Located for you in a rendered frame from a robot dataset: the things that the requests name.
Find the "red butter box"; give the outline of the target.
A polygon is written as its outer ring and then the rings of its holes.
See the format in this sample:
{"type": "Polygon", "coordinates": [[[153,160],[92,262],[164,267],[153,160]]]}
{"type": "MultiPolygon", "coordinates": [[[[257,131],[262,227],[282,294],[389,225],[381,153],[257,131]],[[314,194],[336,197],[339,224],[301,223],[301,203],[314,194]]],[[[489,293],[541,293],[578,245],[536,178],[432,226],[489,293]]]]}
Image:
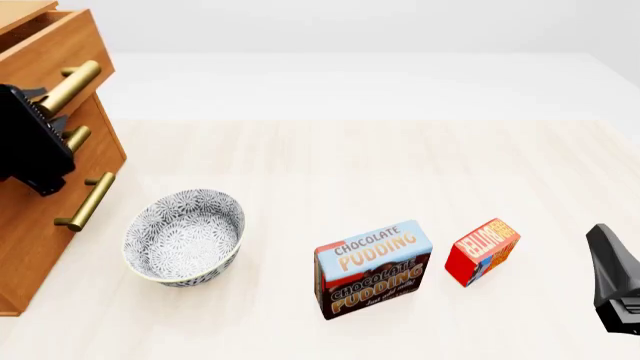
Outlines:
{"type": "Polygon", "coordinates": [[[445,269],[459,284],[468,287],[503,263],[520,239],[508,224],[494,218],[454,242],[445,269]]]}

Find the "chocolate pudding box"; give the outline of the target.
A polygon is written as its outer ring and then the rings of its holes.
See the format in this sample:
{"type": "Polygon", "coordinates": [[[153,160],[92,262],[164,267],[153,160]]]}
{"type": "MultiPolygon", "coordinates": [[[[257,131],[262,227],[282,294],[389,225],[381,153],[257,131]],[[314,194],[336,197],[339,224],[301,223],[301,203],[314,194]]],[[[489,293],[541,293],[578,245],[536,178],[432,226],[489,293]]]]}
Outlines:
{"type": "Polygon", "coordinates": [[[420,287],[433,245],[417,221],[403,221],[314,251],[314,293],[332,320],[420,287]]]}

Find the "grey floral patterned bowl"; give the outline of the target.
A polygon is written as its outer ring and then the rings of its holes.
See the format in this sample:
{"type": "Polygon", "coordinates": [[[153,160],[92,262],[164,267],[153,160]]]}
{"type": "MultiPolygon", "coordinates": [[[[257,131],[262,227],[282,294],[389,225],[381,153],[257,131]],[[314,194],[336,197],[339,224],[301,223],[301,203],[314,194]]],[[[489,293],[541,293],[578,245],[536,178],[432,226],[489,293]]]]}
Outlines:
{"type": "Polygon", "coordinates": [[[126,230],[122,254],[136,275],[167,287],[194,287],[217,278],[237,257],[245,227],[228,194],[196,188],[151,203],[126,230]]]}

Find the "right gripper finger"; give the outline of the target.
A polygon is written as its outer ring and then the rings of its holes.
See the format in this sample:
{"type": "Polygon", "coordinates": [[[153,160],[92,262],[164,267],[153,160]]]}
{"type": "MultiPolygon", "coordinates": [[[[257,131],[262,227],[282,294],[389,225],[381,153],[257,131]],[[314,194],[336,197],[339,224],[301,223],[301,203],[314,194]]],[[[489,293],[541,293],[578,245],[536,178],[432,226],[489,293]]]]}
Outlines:
{"type": "Polygon", "coordinates": [[[596,224],[586,239],[594,268],[594,305],[611,299],[640,298],[640,260],[606,224],[596,224]]]}

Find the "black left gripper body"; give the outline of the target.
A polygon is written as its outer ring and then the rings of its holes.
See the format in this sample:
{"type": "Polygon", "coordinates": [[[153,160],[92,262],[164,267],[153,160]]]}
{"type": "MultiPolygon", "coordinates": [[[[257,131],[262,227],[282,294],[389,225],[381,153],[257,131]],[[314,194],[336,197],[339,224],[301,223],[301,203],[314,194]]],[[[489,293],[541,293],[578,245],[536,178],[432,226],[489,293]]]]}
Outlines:
{"type": "Polygon", "coordinates": [[[55,194],[75,170],[71,149],[24,92],[0,84],[0,182],[13,177],[40,196],[55,194]]]}

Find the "wooden cabinet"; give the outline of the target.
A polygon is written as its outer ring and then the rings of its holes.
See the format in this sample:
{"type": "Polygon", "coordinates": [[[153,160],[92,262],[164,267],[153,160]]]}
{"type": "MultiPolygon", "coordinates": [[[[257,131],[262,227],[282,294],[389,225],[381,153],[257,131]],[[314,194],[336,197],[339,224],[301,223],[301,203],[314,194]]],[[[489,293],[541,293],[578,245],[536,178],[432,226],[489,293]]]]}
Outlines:
{"type": "Polygon", "coordinates": [[[17,316],[126,154],[97,95],[113,74],[88,10],[0,0],[0,316],[17,316]]]}

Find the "wooden drawer, pulled open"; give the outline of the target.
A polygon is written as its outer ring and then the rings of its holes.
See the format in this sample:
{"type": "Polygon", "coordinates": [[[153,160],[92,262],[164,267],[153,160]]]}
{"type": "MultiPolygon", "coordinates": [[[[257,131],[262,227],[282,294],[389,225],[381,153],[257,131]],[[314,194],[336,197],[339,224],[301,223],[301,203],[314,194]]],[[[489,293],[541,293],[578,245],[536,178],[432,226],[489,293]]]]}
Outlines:
{"type": "Polygon", "coordinates": [[[52,89],[61,70],[93,60],[100,74],[82,91],[84,99],[114,72],[103,38],[90,10],[47,11],[0,35],[0,83],[21,89],[52,89]]]}

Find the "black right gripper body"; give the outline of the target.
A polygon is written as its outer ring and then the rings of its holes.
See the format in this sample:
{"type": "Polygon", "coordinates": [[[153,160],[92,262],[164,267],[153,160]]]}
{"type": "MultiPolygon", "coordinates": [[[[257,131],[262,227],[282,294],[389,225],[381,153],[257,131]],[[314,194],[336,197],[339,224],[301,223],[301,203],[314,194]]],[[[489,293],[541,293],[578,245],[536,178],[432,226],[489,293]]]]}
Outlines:
{"type": "Polygon", "coordinates": [[[640,335],[640,290],[606,299],[595,311],[607,332],[640,335]]]}

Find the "long brass drawer handle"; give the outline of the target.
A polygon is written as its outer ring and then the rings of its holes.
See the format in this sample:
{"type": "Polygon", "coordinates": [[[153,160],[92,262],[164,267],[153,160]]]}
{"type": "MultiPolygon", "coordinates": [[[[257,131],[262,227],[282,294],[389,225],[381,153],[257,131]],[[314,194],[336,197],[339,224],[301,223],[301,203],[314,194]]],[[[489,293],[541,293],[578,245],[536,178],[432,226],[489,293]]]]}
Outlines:
{"type": "Polygon", "coordinates": [[[88,60],[77,68],[64,68],[64,80],[41,98],[37,105],[46,118],[52,118],[101,73],[101,66],[88,60]]]}

